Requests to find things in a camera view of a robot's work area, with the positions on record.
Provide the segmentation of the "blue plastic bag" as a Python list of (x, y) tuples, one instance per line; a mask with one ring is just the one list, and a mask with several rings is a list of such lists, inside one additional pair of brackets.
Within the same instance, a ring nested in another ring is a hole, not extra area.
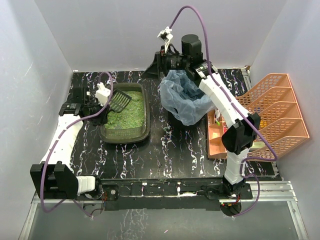
[(191, 81), (184, 70), (170, 70), (159, 86), (161, 105), (177, 113), (185, 126), (195, 125), (201, 118), (216, 109), (211, 99)]

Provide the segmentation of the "black litter scoop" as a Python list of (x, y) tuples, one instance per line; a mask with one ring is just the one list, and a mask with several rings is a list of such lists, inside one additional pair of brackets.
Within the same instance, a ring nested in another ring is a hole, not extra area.
[(113, 91), (113, 95), (109, 103), (109, 110), (116, 113), (121, 113), (128, 106), (131, 100), (131, 96), (116, 88)]

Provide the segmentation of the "dark green litter box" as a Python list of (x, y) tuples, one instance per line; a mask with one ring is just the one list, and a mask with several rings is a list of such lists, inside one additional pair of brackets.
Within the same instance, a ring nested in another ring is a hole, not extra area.
[(117, 83), (114, 89), (123, 92), (141, 92), (144, 101), (144, 124), (141, 127), (129, 129), (106, 129), (105, 126), (99, 128), (101, 139), (108, 144), (130, 144), (143, 141), (150, 133), (150, 104), (148, 93), (140, 83)]

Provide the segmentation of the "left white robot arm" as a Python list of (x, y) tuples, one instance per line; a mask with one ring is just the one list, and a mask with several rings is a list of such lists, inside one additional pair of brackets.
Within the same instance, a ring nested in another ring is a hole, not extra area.
[(47, 153), (39, 164), (30, 168), (30, 176), (41, 200), (76, 199), (80, 195), (95, 196), (99, 184), (95, 176), (76, 176), (71, 168), (71, 156), (83, 117), (97, 113), (102, 107), (89, 90), (77, 87), (62, 104), (58, 123)]

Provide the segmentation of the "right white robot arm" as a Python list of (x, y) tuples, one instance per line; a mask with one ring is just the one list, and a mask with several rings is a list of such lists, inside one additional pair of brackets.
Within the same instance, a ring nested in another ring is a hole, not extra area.
[(188, 78), (204, 92), (222, 114), (227, 131), (221, 140), (227, 151), (227, 166), (223, 181), (231, 187), (244, 180), (244, 159), (247, 157), (261, 118), (258, 113), (249, 113), (231, 94), (223, 83), (219, 71), (202, 52), (202, 43), (195, 34), (181, 38), (182, 52), (171, 43), (173, 35), (161, 32), (158, 37), (164, 41), (154, 54), (153, 62), (143, 72), (145, 79), (158, 79), (171, 70), (184, 70)]

